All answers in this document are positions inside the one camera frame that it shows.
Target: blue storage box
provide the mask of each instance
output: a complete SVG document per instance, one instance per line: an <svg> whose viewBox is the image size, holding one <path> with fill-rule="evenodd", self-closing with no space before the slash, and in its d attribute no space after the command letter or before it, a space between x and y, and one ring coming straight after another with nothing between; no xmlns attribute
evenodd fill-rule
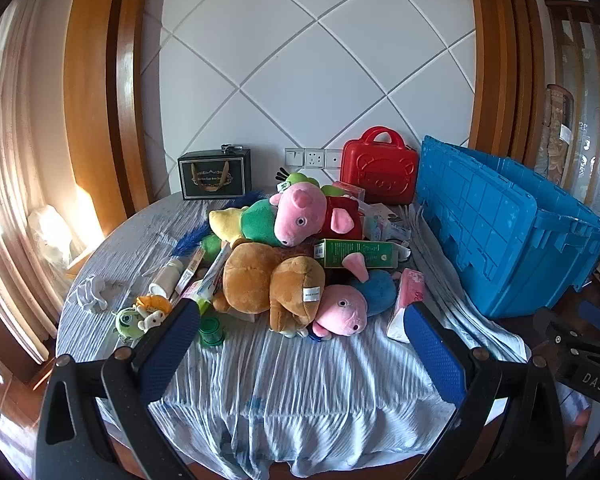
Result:
<svg viewBox="0 0 600 480"><path fill-rule="evenodd" d="M432 137L416 183L424 218L485 316L526 316L580 290L600 256L600 217L529 168Z"/></svg>

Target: green cup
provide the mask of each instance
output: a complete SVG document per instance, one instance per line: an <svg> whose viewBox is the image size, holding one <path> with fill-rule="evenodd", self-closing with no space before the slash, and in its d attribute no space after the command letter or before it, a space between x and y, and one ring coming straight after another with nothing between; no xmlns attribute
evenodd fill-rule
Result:
<svg viewBox="0 0 600 480"><path fill-rule="evenodd" d="M202 342L207 346L218 346L224 341L224 332L216 317L203 317L199 331Z"/></svg>

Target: bag handle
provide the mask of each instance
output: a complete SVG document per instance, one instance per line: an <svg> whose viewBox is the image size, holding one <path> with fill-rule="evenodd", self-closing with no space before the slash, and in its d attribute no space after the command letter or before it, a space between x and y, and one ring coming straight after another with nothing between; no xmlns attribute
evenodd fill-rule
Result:
<svg viewBox="0 0 600 480"><path fill-rule="evenodd" d="M398 148L406 148L400 134L395 130L385 128L384 126L373 126L372 128L369 128L365 133L362 134L362 137L360 137L360 139L363 140L366 144L371 144L372 142L375 142L374 139L378 135L384 133L388 133L389 137L391 137L390 144L395 144L396 146L398 146Z"/></svg>
<svg viewBox="0 0 600 480"><path fill-rule="evenodd" d="M209 192L214 192L214 191L218 191L218 189L220 189L222 186L224 186L224 184L226 184L226 178L229 176L229 161L226 160L224 162L224 168L222 168L222 175L220 176L220 182L218 182L217 186L206 186L205 184L202 184L199 180L198 180L198 171L196 170L196 163L192 162L191 163L191 178L193 179L193 183L198 186L200 189L203 189L205 191L209 191Z"/></svg>

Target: blue feather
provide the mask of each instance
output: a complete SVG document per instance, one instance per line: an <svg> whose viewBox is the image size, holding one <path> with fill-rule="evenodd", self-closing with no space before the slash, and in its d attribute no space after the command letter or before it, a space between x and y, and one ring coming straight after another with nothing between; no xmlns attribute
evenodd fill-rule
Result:
<svg viewBox="0 0 600 480"><path fill-rule="evenodd" d="M251 206L258 200L262 200L265 197L261 191L250 191L243 196L229 200L222 209L228 209L230 207L242 208L244 206ZM178 243L171 251L171 256L190 256L196 247L200 245L202 238L209 236L212 233L209 225L209 220L205 220L202 225L194 227L191 231L188 231L184 236L178 240Z"/></svg>

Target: blue gripper pad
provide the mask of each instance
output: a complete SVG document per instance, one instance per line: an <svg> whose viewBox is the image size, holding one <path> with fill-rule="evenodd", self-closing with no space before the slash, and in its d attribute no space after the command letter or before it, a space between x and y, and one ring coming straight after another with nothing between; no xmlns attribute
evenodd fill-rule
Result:
<svg viewBox="0 0 600 480"><path fill-rule="evenodd" d="M589 321L594 327L600 330L600 307L583 301L578 306L578 316Z"/></svg>
<svg viewBox="0 0 600 480"><path fill-rule="evenodd" d="M440 397L459 408L466 396L464 368L423 313L413 304L410 304L404 311L404 331L429 373Z"/></svg>
<svg viewBox="0 0 600 480"><path fill-rule="evenodd" d="M138 370L139 393L145 404L164 395L199 326L200 310L196 302L180 300L164 323L142 338L141 343L148 336L158 338L155 344L148 341L152 349Z"/></svg>

